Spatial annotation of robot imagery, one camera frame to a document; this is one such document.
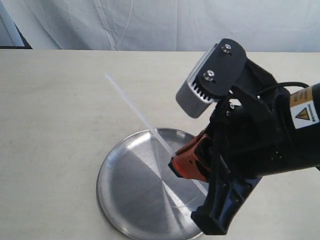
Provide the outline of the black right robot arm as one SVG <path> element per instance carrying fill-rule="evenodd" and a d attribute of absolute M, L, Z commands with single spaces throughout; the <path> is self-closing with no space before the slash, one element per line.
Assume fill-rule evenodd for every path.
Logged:
<path fill-rule="evenodd" d="M 320 86 L 292 85 L 247 60 L 205 129 L 170 160 L 177 177 L 208 183 L 190 215 L 205 235 L 225 235 L 263 177 L 319 168 Z"/>

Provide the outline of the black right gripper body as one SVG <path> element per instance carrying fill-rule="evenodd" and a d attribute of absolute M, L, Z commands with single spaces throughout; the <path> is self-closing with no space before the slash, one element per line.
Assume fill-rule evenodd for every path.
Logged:
<path fill-rule="evenodd" d="M 277 82 L 248 60 L 217 104 L 193 154 L 210 168 L 208 194 L 191 219 L 225 235 L 264 176 L 319 168 L 320 86 Z"/>

